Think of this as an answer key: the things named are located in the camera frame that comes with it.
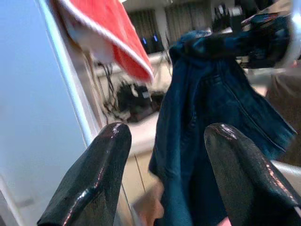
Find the black equipment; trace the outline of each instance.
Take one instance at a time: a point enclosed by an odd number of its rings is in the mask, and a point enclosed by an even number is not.
[[[248,56],[247,68],[274,67],[284,57],[289,42],[289,16],[255,15],[250,30],[213,34],[186,43],[190,54],[206,59]]]
[[[241,22],[273,4],[273,0],[235,0],[234,8],[222,3],[214,8],[215,18],[212,29],[220,32],[231,27],[233,32],[242,30]]]
[[[162,52],[164,51],[164,47],[160,38],[160,35],[157,35],[156,33],[153,35],[151,39],[154,47],[154,53]]]
[[[130,113],[127,122],[140,122],[160,110],[164,95],[164,92],[150,94],[143,85],[122,82],[117,92],[118,108],[121,113]]]

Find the blue denim fabric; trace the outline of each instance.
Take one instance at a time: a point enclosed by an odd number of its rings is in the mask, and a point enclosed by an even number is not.
[[[252,89],[235,59],[200,60],[185,53],[185,41],[202,34],[190,32],[170,49],[173,78],[150,161],[165,187],[160,226],[215,226],[227,216],[205,149],[206,126],[233,125],[269,159],[283,154],[295,134]]]

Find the ceiling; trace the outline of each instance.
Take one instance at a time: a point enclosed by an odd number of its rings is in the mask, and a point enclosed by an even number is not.
[[[193,0],[126,0],[123,5],[127,12],[136,11],[144,8],[155,8],[159,6],[167,6],[172,3],[181,3]]]

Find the red towel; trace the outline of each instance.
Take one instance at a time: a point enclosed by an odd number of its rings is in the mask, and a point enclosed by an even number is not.
[[[61,4],[77,21],[111,45],[114,61],[130,76],[152,82],[151,63],[118,0],[61,0]]]

